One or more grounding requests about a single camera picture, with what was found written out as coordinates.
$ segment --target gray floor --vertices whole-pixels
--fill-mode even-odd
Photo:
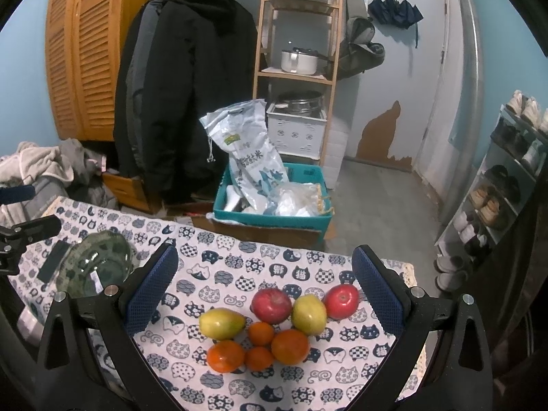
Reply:
[[[380,258],[413,264],[417,284],[439,296],[436,207],[413,175],[344,160],[332,200],[337,237],[325,251],[351,255],[368,244]]]

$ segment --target peeling paint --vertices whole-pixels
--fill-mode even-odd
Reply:
[[[399,101],[395,101],[392,108],[367,123],[358,144],[357,159],[411,171],[410,156],[401,159],[396,159],[394,156],[388,157],[388,151],[396,134],[396,121],[400,114],[401,106]]]

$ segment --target tablecloth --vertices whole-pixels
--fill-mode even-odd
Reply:
[[[57,198],[46,214],[62,220],[61,233],[28,247],[18,276],[11,282],[18,295],[44,321],[55,283],[44,285],[36,274],[58,239],[78,242],[89,233],[110,229],[132,247],[135,265],[143,265],[161,242],[179,251],[179,267],[152,320],[134,340],[144,358],[178,402],[187,410],[218,411],[335,411],[344,409],[371,378],[393,335],[383,331],[360,290],[358,310],[347,320],[330,321],[325,331],[310,338],[306,360],[297,366],[275,363],[262,372],[245,367],[217,374],[206,364],[213,344],[199,331],[198,317],[211,307],[228,307],[257,320],[249,310],[251,298],[265,287],[279,287],[292,299],[304,294],[322,298],[338,283],[355,284],[350,258],[314,250],[287,249],[239,241],[176,222],[127,215],[68,198]],[[413,266],[383,260],[407,285],[416,284]],[[290,322],[279,325],[290,328]],[[91,331],[98,360],[111,384],[122,386],[98,331]],[[245,333],[237,339],[250,347]],[[424,376],[426,356],[419,358],[401,397],[413,393]]]

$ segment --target green glass bowl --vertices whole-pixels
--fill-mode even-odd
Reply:
[[[122,284],[132,271],[132,252],[124,236],[104,230],[70,249],[55,285],[73,298],[94,296],[109,284]]]

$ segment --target louvered door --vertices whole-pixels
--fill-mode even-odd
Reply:
[[[74,0],[49,0],[46,19],[46,73],[51,110],[61,139],[83,138],[72,72]]]
[[[120,4],[121,0],[76,0],[72,51],[76,98],[90,140],[112,141]]]

